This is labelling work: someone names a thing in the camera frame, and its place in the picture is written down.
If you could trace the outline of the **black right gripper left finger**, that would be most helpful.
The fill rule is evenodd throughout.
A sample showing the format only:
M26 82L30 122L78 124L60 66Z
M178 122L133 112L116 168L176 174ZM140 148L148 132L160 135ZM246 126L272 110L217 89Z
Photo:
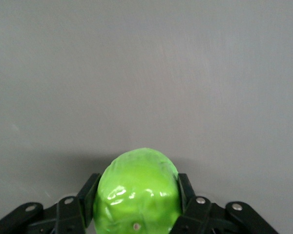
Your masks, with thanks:
M93 218L101 175L94 173L77 195L66 196L49 208L24 203L0 219L0 234L84 234Z

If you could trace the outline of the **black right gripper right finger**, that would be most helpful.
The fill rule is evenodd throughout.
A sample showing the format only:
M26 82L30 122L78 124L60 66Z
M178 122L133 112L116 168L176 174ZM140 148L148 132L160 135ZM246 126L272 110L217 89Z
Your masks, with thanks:
M182 214L177 218L178 234L276 234L249 204L229 202L224 208L196 195L187 174L178 175Z

